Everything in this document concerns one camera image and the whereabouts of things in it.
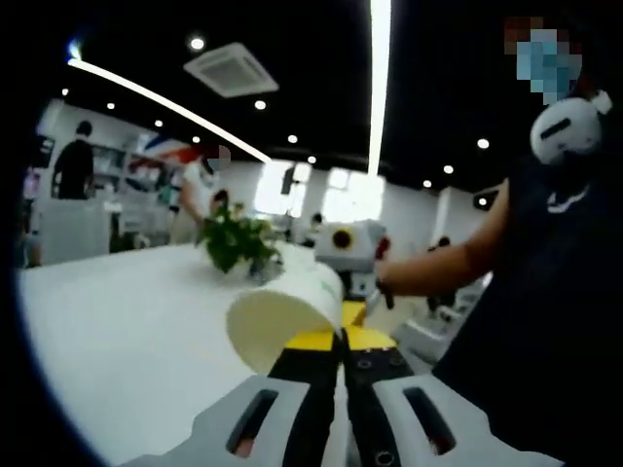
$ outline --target paper cup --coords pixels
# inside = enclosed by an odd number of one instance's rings
[[[234,349],[253,371],[267,374],[297,334],[342,327],[340,277],[320,263],[286,271],[241,294],[227,314]]]

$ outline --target recessed ceiling light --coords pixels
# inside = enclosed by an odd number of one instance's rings
[[[205,41],[201,37],[194,37],[191,39],[190,46],[194,51],[200,51],[205,47]]]

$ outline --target human arm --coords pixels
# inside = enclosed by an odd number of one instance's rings
[[[195,207],[193,203],[193,184],[188,180],[184,179],[182,183],[182,192],[179,196],[179,203],[184,208],[188,214],[197,222],[198,224],[203,222],[203,216],[200,214],[198,209]]]
[[[383,264],[379,277],[396,296],[435,296],[464,287],[495,264],[508,211],[508,182],[499,189],[481,228],[466,242],[400,263]]]
[[[227,190],[219,190],[212,197],[210,201],[210,213],[215,214],[219,207],[225,206],[226,208],[229,206],[229,193]]]

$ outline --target black shirt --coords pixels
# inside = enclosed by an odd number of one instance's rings
[[[569,465],[598,465],[620,430],[623,155],[599,157],[572,197],[532,155],[515,167],[494,279],[433,370],[502,441]]]
[[[58,197],[63,199],[86,199],[85,185],[93,175],[93,149],[77,139],[62,150],[56,162],[55,172],[62,174],[58,185]]]

